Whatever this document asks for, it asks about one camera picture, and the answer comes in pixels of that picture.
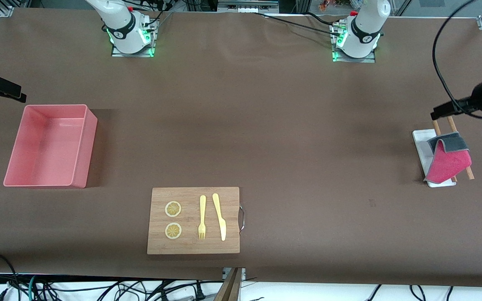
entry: table surface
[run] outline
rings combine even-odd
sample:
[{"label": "table surface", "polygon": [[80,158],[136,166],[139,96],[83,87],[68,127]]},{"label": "table surface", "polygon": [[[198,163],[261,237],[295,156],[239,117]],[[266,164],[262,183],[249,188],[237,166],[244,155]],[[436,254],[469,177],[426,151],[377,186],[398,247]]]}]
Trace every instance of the table surface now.
[{"label": "table surface", "polygon": [[[324,28],[313,19],[291,20]],[[0,19],[0,76],[30,104],[98,117],[88,188],[3,187],[23,104],[0,98],[0,253],[22,273],[482,286],[482,121],[457,117],[474,181],[431,189],[412,131],[448,100],[432,67],[442,19],[388,19],[374,64],[253,14],[175,13],[156,57],[109,57],[94,11]],[[438,49],[456,97],[482,81],[482,31]],[[442,122],[442,131],[449,126]],[[239,186],[238,255],[146,255],[153,187]],[[0,270],[5,266],[0,263]]]}]

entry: pink plastic bin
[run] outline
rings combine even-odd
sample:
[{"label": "pink plastic bin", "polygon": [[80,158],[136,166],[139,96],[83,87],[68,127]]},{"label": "pink plastic bin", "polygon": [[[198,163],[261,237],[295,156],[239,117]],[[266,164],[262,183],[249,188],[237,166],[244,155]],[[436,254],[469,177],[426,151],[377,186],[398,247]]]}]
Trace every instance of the pink plastic bin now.
[{"label": "pink plastic bin", "polygon": [[86,105],[27,105],[3,185],[85,188],[98,119]]}]

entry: white floor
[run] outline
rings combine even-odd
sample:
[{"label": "white floor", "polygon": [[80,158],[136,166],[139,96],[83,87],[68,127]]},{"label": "white floor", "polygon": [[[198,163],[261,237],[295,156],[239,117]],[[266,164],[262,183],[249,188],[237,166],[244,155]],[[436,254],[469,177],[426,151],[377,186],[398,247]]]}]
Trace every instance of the white floor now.
[{"label": "white floor", "polygon": [[[179,281],[171,284],[191,283],[193,281]],[[74,282],[57,283],[54,288],[59,289],[82,289],[108,286],[113,282]],[[153,290],[160,284],[159,281],[144,282],[148,291]],[[241,301],[254,301],[263,297],[262,301],[366,301],[373,289],[373,284],[316,284],[316,283],[277,283],[277,282],[244,282],[241,289]],[[5,284],[0,284],[0,293],[6,288]],[[217,293],[220,283],[203,284],[202,289],[205,295]],[[428,301],[445,301],[448,291],[447,286],[422,286],[425,297]],[[59,292],[59,297],[63,301],[94,301],[102,290],[83,291],[77,293]],[[111,301],[115,298],[116,290],[113,289],[105,297],[104,301]],[[139,294],[139,299],[144,300],[144,295]],[[168,295],[169,301],[177,301],[185,297],[193,296],[194,290],[190,287],[178,290]],[[22,300],[28,300],[22,293]],[[17,290],[11,289],[5,296],[5,301],[16,301],[18,299]],[[416,301],[410,293],[409,286],[383,285],[373,299],[374,301]],[[475,287],[455,287],[450,296],[450,301],[474,301],[482,300],[482,288]],[[137,301],[137,296],[126,293],[122,295],[120,301]]]}]

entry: lemon slice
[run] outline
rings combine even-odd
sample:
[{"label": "lemon slice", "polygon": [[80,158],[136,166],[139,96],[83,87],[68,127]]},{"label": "lemon slice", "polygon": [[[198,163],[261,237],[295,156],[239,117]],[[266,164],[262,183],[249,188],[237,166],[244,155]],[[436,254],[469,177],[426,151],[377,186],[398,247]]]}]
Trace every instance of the lemon slice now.
[{"label": "lemon slice", "polygon": [[182,211],[182,206],[176,201],[169,202],[165,206],[165,213],[169,217],[177,217],[181,211]]},{"label": "lemon slice", "polygon": [[170,223],[165,228],[165,235],[171,240],[175,240],[182,234],[182,227],[178,223]]}]

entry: wooden cutting board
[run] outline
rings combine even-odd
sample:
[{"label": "wooden cutting board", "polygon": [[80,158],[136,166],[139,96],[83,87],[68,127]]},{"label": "wooden cutting board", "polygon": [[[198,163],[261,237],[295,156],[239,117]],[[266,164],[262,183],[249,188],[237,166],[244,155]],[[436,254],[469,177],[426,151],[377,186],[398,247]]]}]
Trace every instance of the wooden cutting board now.
[{"label": "wooden cutting board", "polygon": [[[226,240],[220,239],[217,211],[212,194],[220,198],[220,212],[226,221]],[[206,196],[206,238],[198,239],[200,196]],[[179,202],[182,210],[169,217],[165,206]],[[173,187],[153,188],[151,192],[149,255],[156,254],[224,254],[239,253],[239,187]],[[165,234],[170,223],[178,223],[182,233],[174,240]]]}]

